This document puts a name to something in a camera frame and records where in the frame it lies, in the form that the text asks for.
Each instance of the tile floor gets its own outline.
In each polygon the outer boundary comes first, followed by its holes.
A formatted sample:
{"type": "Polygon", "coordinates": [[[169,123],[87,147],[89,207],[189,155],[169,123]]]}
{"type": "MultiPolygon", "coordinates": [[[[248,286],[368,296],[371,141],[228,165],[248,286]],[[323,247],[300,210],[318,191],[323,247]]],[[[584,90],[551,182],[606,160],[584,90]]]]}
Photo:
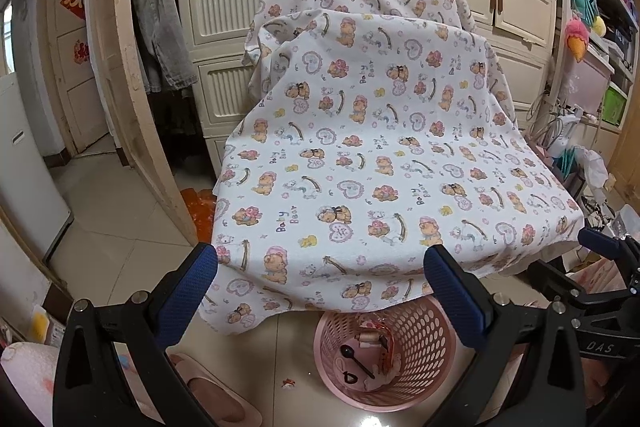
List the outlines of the tile floor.
{"type": "MultiPolygon", "coordinates": [[[[108,149],[102,143],[95,150],[108,149]]],[[[152,289],[190,252],[140,177],[123,168],[116,155],[78,158],[52,169],[52,176],[76,219],[50,265],[74,298],[89,298],[96,305],[123,302],[136,290],[152,289]]],[[[517,304],[542,297],[515,277],[492,275],[482,282],[492,293],[507,293],[517,304]]],[[[301,423],[306,427],[421,426],[473,354],[458,342],[446,381],[419,406],[398,413],[369,413],[344,404],[322,384],[312,348],[319,317],[316,312],[290,312],[271,317],[242,335],[225,337],[196,315],[171,351],[198,360],[254,404],[264,427],[301,423]],[[292,389],[282,387],[287,378],[296,382],[292,389]]],[[[495,413],[512,380],[513,373],[503,376],[483,419],[495,413]]]]}

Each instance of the black spoon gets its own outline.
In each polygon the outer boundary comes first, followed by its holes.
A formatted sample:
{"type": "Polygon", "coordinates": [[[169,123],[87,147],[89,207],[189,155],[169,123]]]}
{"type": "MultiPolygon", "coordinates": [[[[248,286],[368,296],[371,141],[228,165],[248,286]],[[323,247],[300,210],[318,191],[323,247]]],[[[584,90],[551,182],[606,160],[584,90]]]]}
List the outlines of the black spoon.
{"type": "Polygon", "coordinates": [[[340,354],[345,358],[345,359],[351,359],[353,360],[353,362],[358,364],[358,367],[361,368],[361,370],[363,370],[365,373],[367,373],[367,375],[369,376],[369,378],[373,378],[375,380],[375,375],[370,372],[369,369],[367,369],[366,367],[364,367],[360,361],[356,358],[356,353],[353,350],[353,347],[349,346],[348,344],[342,344],[340,346],[340,354]]]}

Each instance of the metal screw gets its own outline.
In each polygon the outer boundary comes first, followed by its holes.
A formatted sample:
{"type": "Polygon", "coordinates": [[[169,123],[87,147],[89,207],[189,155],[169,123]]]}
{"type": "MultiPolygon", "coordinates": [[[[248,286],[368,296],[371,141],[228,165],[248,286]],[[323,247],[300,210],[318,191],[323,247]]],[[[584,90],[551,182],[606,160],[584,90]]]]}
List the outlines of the metal screw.
{"type": "Polygon", "coordinates": [[[504,293],[498,292],[494,293],[494,302],[500,306],[506,306],[511,302],[511,299],[504,293]]]}
{"type": "Polygon", "coordinates": [[[133,302],[133,304],[142,304],[147,300],[148,296],[149,292],[144,290],[137,291],[131,296],[131,302],[133,302]]]}
{"type": "Polygon", "coordinates": [[[76,303],[74,304],[74,309],[77,312],[83,312],[88,307],[89,307],[89,301],[87,299],[80,299],[79,301],[76,301],[76,303]]]}
{"type": "Polygon", "coordinates": [[[554,303],[551,304],[551,308],[553,309],[553,311],[561,315],[566,311],[566,306],[560,301],[554,301],[554,303]]]}

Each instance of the white wall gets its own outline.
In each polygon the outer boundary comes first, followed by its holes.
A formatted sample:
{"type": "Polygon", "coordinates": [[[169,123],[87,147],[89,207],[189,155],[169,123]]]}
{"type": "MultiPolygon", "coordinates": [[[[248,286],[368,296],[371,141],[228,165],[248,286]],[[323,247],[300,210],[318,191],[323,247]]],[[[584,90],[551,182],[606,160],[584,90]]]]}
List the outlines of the white wall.
{"type": "Polygon", "coordinates": [[[0,315],[26,334],[33,306],[42,305],[50,286],[0,222],[0,315]]]}
{"type": "Polygon", "coordinates": [[[15,70],[31,132],[42,156],[58,154],[65,144],[49,101],[36,38],[37,20],[46,17],[46,6],[37,0],[12,0],[12,5],[15,70]]]}

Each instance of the pink basket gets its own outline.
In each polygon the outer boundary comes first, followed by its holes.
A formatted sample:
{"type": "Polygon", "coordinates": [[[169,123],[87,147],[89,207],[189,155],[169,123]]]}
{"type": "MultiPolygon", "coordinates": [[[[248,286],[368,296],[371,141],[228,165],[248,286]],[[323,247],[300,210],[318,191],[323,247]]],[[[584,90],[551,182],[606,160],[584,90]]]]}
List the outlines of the pink basket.
{"type": "Polygon", "coordinates": [[[370,314],[326,312],[316,328],[316,367],[329,391],[353,407],[371,412],[408,409],[434,393],[449,373],[456,352],[452,326],[430,296],[375,312],[393,333],[401,368],[390,383],[366,393],[340,381],[334,363],[340,345],[358,333],[359,317],[370,314]]]}

